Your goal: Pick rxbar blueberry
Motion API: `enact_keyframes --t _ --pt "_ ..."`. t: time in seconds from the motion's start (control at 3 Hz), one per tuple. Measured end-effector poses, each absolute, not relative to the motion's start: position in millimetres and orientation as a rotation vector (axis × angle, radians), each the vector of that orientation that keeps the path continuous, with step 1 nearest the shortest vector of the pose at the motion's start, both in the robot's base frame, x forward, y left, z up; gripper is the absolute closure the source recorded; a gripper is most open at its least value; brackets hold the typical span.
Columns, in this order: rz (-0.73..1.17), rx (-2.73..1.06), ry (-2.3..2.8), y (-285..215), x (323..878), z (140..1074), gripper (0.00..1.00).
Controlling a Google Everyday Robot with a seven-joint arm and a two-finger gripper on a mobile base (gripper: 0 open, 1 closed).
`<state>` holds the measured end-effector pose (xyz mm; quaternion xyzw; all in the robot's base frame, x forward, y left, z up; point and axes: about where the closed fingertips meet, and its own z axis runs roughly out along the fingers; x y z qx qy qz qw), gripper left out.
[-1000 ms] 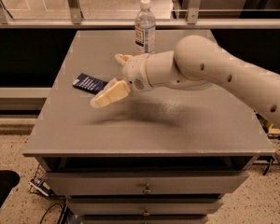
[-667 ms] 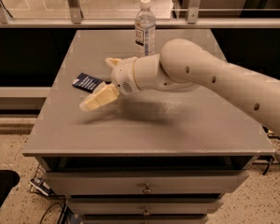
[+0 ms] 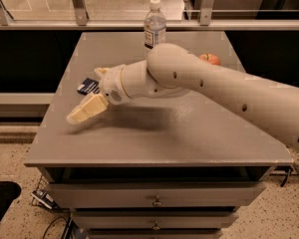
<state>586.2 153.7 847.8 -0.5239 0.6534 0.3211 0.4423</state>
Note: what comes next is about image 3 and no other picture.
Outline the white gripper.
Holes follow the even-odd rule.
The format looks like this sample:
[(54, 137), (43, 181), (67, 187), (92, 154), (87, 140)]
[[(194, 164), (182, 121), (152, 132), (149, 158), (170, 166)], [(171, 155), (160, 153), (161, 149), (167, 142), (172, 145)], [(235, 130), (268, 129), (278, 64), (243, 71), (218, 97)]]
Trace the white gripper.
[(123, 87), (122, 74), (125, 64), (112, 68), (95, 68), (95, 80), (99, 81), (102, 94), (87, 94), (67, 115), (69, 124), (79, 124), (105, 111), (109, 102), (113, 105), (129, 103), (132, 99)]

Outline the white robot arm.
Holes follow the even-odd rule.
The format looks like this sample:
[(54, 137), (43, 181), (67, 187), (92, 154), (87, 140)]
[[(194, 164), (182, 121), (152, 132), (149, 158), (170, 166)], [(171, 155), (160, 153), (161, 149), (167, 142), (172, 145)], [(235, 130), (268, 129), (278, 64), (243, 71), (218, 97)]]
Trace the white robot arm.
[(195, 91), (299, 151), (299, 88), (212, 65), (170, 43), (155, 46), (133, 64), (96, 68), (99, 91), (87, 94), (67, 116), (79, 124), (108, 105), (136, 98)]

